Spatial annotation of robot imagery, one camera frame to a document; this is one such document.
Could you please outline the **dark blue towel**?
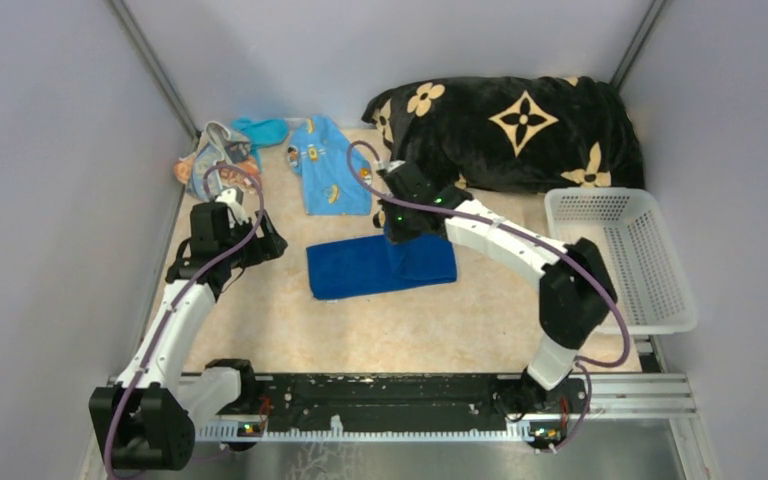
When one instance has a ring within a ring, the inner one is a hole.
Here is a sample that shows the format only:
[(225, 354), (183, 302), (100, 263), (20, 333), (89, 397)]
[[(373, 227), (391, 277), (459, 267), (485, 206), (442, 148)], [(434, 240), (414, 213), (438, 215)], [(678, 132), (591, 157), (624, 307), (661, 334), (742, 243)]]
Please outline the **dark blue towel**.
[(457, 264), (450, 242), (422, 235), (393, 243), (385, 235), (306, 248), (313, 297), (331, 301), (454, 283)]

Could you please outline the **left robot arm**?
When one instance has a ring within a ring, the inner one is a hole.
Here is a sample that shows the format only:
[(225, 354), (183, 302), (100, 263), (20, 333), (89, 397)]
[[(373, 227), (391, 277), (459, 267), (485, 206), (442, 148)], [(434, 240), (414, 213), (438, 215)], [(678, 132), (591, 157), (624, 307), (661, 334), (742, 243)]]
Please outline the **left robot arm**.
[(245, 414), (263, 400), (253, 367), (239, 358), (207, 363), (192, 384), (186, 360), (233, 272), (280, 258), (287, 241), (269, 214), (214, 200), (194, 206), (191, 233), (177, 249), (162, 303), (125, 370), (89, 399), (93, 429), (108, 475), (183, 469), (198, 430), (223, 411)]

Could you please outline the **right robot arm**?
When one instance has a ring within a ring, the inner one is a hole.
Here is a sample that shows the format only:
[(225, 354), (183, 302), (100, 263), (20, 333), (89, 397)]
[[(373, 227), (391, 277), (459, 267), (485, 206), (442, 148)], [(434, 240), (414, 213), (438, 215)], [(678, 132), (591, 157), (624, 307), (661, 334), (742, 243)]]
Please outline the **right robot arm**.
[(586, 340), (618, 310), (599, 248), (584, 238), (564, 243), (534, 233), (465, 190), (437, 188), (414, 163), (397, 162), (382, 178), (388, 191), (379, 202), (391, 241), (434, 234), (502, 264), (534, 288), (542, 337), (524, 370), (523, 398), (536, 412), (550, 411)]

